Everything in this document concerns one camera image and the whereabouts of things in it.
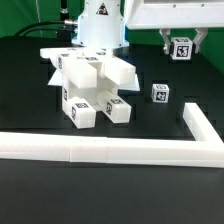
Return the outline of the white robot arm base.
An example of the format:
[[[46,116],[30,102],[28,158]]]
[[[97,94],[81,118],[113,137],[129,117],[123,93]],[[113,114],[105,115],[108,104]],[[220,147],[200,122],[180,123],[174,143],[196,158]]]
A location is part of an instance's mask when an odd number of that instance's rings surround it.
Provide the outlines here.
[[[72,43],[101,49],[128,47],[120,3],[121,0],[84,0],[84,10],[78,16],[77,35]]]

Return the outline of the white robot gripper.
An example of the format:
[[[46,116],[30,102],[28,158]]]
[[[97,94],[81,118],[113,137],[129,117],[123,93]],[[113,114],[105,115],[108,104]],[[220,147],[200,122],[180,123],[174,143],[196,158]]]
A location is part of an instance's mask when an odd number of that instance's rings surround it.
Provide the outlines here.
[[[169,29],[196,28],[197,54],[207,28],[224,27],[224,0],[125,0],[124,20],[129,29],[160,29],[165,54],[171,49]]]

